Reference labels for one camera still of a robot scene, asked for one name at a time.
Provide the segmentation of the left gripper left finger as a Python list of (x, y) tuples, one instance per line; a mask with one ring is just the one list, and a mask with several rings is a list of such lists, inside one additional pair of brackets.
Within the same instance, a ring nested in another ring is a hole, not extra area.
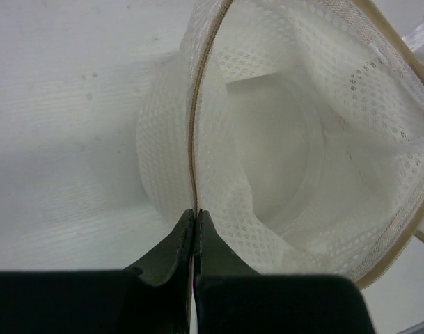
[(0, 271), (0, 333), (188, 333), (194, 213), (116, 270)]

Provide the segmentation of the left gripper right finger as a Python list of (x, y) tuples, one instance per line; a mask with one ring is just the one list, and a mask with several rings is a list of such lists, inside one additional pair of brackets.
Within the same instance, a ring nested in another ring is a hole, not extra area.
[(262, 275), (218, 235), (210, 213), (195, 226), (199, 333), (374, 333), (351, 281), (323, 274)]

